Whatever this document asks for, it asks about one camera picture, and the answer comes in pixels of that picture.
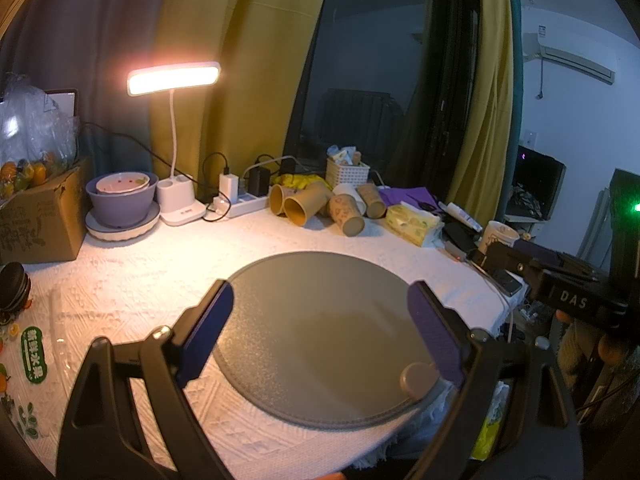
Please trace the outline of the printed brown paper cup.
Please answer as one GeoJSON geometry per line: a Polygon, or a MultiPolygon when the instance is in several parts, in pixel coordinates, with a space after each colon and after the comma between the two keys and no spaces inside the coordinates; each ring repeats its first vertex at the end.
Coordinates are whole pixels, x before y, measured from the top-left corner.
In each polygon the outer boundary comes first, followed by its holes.
{"type": "Polygon", "coordinates": [[[348,237],[357,236],[366,225],[356,200],[348,194],[338,194],[331,197],[329,214],[342,233],[348,237]]]}

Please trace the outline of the rightmost brown paper cup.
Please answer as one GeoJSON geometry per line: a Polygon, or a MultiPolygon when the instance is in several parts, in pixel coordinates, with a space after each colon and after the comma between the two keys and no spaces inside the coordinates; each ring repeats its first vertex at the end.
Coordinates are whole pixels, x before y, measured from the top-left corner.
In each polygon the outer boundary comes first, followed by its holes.
{"type": "Polygon", "coordinates": [[[360,195],[364,203],[366,204],[366,215],[370,219],[381,219],[386,214],[386,205],[384,200],[378,192],[378,187],[372,183],[367,182],[360,184],[356,187],[357,193],[360,195]]]}

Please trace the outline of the lying brown paper cup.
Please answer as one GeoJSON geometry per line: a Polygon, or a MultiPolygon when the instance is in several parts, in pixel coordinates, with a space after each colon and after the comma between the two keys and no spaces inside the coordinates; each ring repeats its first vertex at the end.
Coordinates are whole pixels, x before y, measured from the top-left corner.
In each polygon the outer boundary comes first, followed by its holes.
{"type": "Polygon", "coordinates": [[[314,181],[288,196],[284,200],[283,211],[296,226],[304,226],[310,218],[326,208],[332,196],[332,191],[323,182],[314,181]]]}

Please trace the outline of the white bear mug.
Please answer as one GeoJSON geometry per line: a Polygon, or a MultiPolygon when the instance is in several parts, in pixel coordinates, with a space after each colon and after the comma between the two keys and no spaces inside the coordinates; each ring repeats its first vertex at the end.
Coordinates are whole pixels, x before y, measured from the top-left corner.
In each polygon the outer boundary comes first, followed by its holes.
{"type": "Polygon", "coordinates": [[[480,252],[486,255],[488,247],[495,242],[513,247],[515,242],[519,239],[520,234],[510,226],[507,226],[497,220],[490,220],[487,223],[482,239],[480,240],[480,252]]]}

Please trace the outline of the white cream tube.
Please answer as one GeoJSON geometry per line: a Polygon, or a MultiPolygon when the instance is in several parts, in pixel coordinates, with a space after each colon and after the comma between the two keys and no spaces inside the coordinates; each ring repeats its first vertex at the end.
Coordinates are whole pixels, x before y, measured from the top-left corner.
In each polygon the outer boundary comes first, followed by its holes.
{"type": "Polygon", "coordinates": [[[446,205],[440,203],[440,206],[442,207],[442,210],[446,212],[446,214],[449,214],[452,218],[455,218],[458,221],[462,222],[470,229],[474,230],[477,233],[483,232],[483,227],[460,206],[456,205],[453,202],[450,202],[446,205]]]}

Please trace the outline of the white tablecloth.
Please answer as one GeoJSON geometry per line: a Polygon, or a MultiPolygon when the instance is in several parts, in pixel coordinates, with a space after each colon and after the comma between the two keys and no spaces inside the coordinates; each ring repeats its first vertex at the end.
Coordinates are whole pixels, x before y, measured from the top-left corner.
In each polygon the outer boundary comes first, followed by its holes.
{"type": "MultiPolygon", "coordinates": [[[[214,281],[282,252],[337,252],[382,266],[407,282],[422,280],[471,326],[496,332],[518,297],[505,297],[437,246],[420,248],[381,223],[355,237],[333,223],[294,226],[268,210],[180,228],[159,224],[130,243],[87,237],[78,257],[32,264],[32,306],[2,330],[1,392],[13,420],[48,469],[55,466],[65,404],[91,341],[144,338],[198,304],[214,281]]],[[[313,479],[345,468],[387,441],[400,421],[357,431],[289,425],[247,402],[209,362],[186,395],[207,437],[239,479],[313,479]]]]}

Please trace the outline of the white plastic basket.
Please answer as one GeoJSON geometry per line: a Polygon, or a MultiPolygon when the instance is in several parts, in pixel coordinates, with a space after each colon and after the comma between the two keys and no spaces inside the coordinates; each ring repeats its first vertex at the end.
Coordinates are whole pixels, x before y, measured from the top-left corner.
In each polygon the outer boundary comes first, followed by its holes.
{"type": "Polygon", "coordinates": [[[363,162],[359,165],[340,165],[330,158],[326,160],[326,182],[331,188],[344,183],[355,186],[366,183],[369,172],[370,167],[363,162]]]}

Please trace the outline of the round grey placemat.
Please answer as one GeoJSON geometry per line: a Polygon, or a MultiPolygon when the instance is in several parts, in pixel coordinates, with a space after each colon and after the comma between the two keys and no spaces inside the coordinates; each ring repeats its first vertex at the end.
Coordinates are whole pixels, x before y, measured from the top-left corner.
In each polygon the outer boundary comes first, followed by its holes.
{"type": "Polygon", "coordinates": [[[244,266],[229,280],[232,313],[214,349],[228,382],[290,424],[352,430],[427,408],[440,377],[413,401],[399,377],[434,363],[411,321],[408,284],[370,261],[334,252],[287,252],[244,266]]]}

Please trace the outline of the white plate under bowl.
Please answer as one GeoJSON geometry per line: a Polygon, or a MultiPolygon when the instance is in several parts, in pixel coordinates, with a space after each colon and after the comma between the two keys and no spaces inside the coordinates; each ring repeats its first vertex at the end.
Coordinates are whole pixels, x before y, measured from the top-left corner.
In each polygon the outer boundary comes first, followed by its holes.
{"type": "Polygon", "coordinates": [[[132,226],[104,226],[96,220],[94,216],[94,210],[91,209],[85,218],[85,226],[91,236],[97,240],[103,240],[104,242],[126,242],[127,240],[134,240],[140,236],[149,233],[157,222],[160,221],[160,206],[157,202],[153,202],[150,209],[146,213],[145,217],[133,224],[132,226]]]}

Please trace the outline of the yellow plastic bag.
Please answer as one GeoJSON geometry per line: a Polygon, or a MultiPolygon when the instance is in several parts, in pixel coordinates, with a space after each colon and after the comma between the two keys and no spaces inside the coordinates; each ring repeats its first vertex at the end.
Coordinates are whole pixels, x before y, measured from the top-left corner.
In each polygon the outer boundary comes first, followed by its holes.
{"type": "Polygon", "coordinates": [[[282,185],[285,188],[301,191],[314,182],[320,182],[324,186],[328,186],[326,180],[318,176],[318,174],[280,174],[273,180],[273,184],[282,185]]]}

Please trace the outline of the white air conditioner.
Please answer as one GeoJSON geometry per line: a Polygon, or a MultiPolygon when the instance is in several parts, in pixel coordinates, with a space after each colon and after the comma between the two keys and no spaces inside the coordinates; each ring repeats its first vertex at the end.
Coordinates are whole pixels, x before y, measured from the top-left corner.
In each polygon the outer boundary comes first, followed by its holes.
{"type": "Polygon", "coordinates": [[[616,79],[617,58],[615,52],[574,32],[548,29],[540,32],[524,32],[523,52],[527,61],[541,58],[548,62],[578,70],[612,86],[616,79]]]}

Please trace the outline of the purple bowl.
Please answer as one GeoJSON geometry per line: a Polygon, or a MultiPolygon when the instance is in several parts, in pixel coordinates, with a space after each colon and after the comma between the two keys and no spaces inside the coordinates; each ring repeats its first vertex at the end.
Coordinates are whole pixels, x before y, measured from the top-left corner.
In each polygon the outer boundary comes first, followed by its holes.
{"type": "Polygon", "coordinates": [[[96,182],[107,174],[96,177],[86,184],[85,190],[90,198],[93,214],[104,226],[114,226],[114,228],[132,226],[141,221],[150,209],[154,202],[158,177],[145,171],[136,172],[147,174],[150,177],[150,185],[143,190],[128,194],[107,195],[96,192],[96,182]]]}

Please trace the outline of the white desk lamp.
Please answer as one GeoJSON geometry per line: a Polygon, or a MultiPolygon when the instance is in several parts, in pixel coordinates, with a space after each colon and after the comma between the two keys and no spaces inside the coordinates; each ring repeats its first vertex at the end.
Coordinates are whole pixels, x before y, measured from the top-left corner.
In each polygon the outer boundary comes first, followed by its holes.
{"type": "Polygon", "coordinates": [[[168,226],[184,226],[200,220],[206,207],[195,198],[193,182],[177,171],[178,136],[175,92],[179,89],[207,87],[216,84],[221,69],[216,61],[157,65],[132,70],[127,76],[130,96],[167,92],[171,128],[171,162],[169,177],[159,180],[156,199],[160,218],[168,226]]]}

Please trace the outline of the black power adapter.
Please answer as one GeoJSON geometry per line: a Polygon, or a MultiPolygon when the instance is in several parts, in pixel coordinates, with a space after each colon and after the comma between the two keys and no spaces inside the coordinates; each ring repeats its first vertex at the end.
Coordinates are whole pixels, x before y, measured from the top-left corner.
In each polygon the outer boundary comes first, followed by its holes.
{"type": "Polygon", "coordinates": [[[247,192],[255,197],[267,196],[270,188],[271,172],[265,166],[256,166],[248,172],[247,192]]]}

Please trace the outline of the clear plastic bag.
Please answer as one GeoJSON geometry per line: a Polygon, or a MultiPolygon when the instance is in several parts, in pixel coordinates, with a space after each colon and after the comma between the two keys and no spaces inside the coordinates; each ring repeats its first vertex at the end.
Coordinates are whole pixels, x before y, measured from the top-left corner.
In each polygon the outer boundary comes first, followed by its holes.
{"type": "Polygon", "coordinates": [[[25,76],[9,76],[1,98],[1,201],[64,174],[77,158],[80,119],[25,76]]]}

